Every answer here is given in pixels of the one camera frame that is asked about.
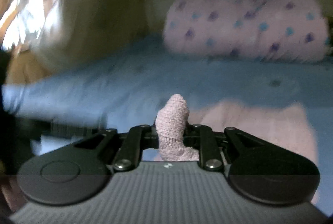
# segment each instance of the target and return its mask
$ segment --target black circular pad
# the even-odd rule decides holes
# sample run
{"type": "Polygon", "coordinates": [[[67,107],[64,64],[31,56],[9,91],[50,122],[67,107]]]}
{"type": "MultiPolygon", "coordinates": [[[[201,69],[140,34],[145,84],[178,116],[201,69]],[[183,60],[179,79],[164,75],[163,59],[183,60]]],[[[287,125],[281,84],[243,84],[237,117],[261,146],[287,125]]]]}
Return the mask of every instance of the black circular pad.
{"type": "Polygon", "coordinates": [[[232,163],[228,177],[236,191],[270,205],[310,201],[320,180],[310,160],[277,146],[248,149],[232,163]]]}
{"type": "Polygon", "coordinates": [[[87,200],[101,191],[109,178],[105,164],[87,150],[71,154],[56,150],[31,158],[17,176],[22,192],[30,200],[53,206],[87,200]]]}

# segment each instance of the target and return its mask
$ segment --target blue bedsheet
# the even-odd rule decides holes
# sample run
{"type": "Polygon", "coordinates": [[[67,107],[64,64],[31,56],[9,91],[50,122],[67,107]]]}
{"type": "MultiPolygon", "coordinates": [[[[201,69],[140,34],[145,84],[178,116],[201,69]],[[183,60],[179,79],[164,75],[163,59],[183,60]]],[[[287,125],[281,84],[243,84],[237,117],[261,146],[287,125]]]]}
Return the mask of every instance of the blue bedsheet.
{"type": "MultiPolygon", "coordinates": [[[[320,201],[333,212],[333,64],[273,64],[190,59],[168,53],[160,36],[151,35],[125,50],[80,69],[28,86],[4,86],[6,108],[21,104],[19,115],[57,117],[125,132],[151,124],[169,97],[181,94],[190,109],[224,98],[255,106],[286,107],[301,102],[316,130],[320,201]]],[[[147,151],[145,158],[154,156],[147,151]]]]}

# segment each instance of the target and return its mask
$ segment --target metal screw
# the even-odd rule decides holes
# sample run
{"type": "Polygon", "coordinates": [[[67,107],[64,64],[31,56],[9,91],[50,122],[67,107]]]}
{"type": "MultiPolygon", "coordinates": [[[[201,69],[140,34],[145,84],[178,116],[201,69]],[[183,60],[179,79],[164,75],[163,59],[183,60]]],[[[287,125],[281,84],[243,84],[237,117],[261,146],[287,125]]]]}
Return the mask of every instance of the metal screw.
{"type": "Polygon", "coordinates": [[[127,169],[132,165],[132,162],[128,159],[121,159],[118,160],[114,165],[119,169],[127,169]]]}
{"type": "Polygon", "coordinates": [[[218,159],[209,159],[206,162],[206,167],[208,167],[210,169],[216,169],[216,168],[219,168],[220,166],[222,166],[222,162],[218,159]]]}

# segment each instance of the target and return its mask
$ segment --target pink blanket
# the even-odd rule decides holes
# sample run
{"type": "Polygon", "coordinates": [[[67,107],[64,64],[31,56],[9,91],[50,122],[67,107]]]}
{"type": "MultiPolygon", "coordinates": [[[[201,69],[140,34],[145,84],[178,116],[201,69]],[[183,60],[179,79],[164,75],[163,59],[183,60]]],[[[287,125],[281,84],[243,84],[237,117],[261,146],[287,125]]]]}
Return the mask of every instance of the pink blanket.
{"type": "Polygon", "coordinates": [[[260,61],[321,61],[328,37],[315,0],[178,0],[164,28],[172,52],[260,61]]]}

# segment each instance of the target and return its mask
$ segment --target gray ribbed base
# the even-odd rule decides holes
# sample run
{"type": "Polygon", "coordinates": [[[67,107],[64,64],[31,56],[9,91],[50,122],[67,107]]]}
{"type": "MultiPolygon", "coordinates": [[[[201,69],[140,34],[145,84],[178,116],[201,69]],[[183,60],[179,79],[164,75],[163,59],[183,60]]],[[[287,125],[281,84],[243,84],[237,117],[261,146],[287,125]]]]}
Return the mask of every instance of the gray ribbed base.
{"type": "Polygon", "coordinates": [[[196,162],[141,162],[117,173],[94,198],[68,207],[28,203],[11,219],[21,224],[313,224],[327,217],[310,203],[273,208],[251,202],[222,174],[196,162]]]}

